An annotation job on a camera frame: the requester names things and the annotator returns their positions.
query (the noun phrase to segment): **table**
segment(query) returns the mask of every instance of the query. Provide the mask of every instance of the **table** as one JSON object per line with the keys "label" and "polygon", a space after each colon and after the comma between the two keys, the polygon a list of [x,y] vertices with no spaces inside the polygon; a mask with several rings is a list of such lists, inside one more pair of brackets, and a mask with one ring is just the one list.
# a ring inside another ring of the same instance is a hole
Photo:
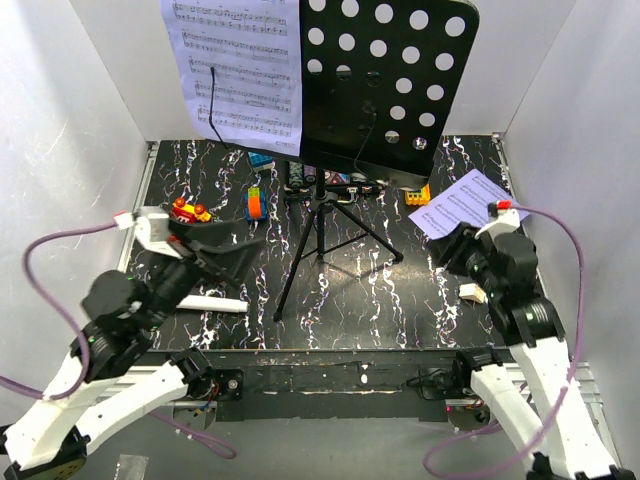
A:
{"label": "table", "polygon": [[[437,195],[477,168],[508,191],[505,166],[490,136],[445,136],[429,181]],[[391,255],[371,239],[325,256],[303,261],[283,321],[272,320],[308,214],[300,200],[284,201],[283,162],[263,174],[252,172],[246,152],[227,151],[204,140],[163,141],[149,179],[145,205],[170,208],[177,197],[204,204],[221,220],[240,220],[233,241],[264,238],[267,247],[240,292],[202,286],[200,294],[249,302],[246,314],[179,311],[155,333],[154,348],[202,349],[431,349],[501,345],[484,305],[458,298],[460,280],[433,265],[429,243],[409,220],[415,207],[404,192],[387,189],[358,199],[348,208],[374,226],[405,255]],[[251,186],[263,190],[270,217],[244,220],[242,197]],[[335,212],[327,215],[327,247],[354,236],[351,224]],[[149,255],[134,246],[128,269],[147,273]]]}

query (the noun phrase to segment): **robotic arm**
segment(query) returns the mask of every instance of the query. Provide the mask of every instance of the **robotic arm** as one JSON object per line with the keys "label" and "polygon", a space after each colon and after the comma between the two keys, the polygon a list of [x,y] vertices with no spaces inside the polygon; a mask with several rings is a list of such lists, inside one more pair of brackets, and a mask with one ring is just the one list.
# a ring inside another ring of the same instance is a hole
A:
{"label": "robotic arm", "polygon": [[546,439],[524,460],[527,480],[635,479],[615,464],[598,437],[577,382],[567,384],[565,331],[551,301],[536,289],[536,249],[516,233],[518,212],[494,204],[489,214],[492,222],[482,229],[462,223],[435,241],[441,252],[437,263],[470,276],[486,292],[491,320],[520,365],[540,417],[490,349],[459,352],[456,383],[484,400],[519,451],[542,428],[540,418],[553,413],[561,389],[568,388]]}
{"label": "robotic arm", "polygon": [[101,274],[82,301],[89,323],[82,330],[90,347],[89,371],[72,395],[65,391],[81,374],[78,340],[71,345],[44,398],[15,424],[0,429],[0,453],[11,459],[7,480],[67,479],[114,433],[170,400],[200,398],[214,386],[214,370],[197,349],[170,355],[153,375],[96,405],[151,348],[151,333],[203,279],[239,287],[264,242],[227,247],[232,224],[183,225],[160,208],[115,217],[120,229],[133,227],[136,239],[163,259],[148,282],[117,270]]}

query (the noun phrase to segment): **white tube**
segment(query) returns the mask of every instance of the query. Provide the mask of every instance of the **white tube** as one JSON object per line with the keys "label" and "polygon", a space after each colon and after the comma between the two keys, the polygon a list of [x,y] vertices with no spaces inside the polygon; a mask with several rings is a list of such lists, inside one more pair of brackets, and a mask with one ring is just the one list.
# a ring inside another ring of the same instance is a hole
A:
{"label": "white tube", "polygon": [[201,295],[188,295],[178,305],[178,308],[189,310],[205,310],[207,312],[243,313],[249,307],[247,302],[234,300],[233,298],[205,297]]}

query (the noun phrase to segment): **perforated metal plate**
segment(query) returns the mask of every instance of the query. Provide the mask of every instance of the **perforated metal plate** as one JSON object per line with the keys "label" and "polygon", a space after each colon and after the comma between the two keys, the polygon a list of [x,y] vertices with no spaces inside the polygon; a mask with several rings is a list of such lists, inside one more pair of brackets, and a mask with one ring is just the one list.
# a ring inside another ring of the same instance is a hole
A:
{"label": "perforated metal plate", "polygon": [[476,36],[476,8],[456,0],[300,1],[300,157],[354,171],[373,126],[360,156],[369,165],[358,166],[372,178],[424,185]]}

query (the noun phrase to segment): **music stand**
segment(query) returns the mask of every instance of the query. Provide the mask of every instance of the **music stand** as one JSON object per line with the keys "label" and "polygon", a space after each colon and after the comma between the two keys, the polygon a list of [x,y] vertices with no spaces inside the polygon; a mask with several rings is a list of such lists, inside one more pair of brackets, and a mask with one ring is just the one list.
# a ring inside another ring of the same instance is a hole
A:
{"label": "music stand", "polygon": [[[356,170],[418,190],[433,156],[475,39],[479,15],[466,0],[300,0],[303,133],[300,156],[258,151],[317,167],[302,241],[274,316],[282,318],[300,261],[371,235],[402,254],[338,204],[324,169]],[[364,230],[326,249],[324,214],[336,208]],[[314,218],[316,249],[303,254]]]}

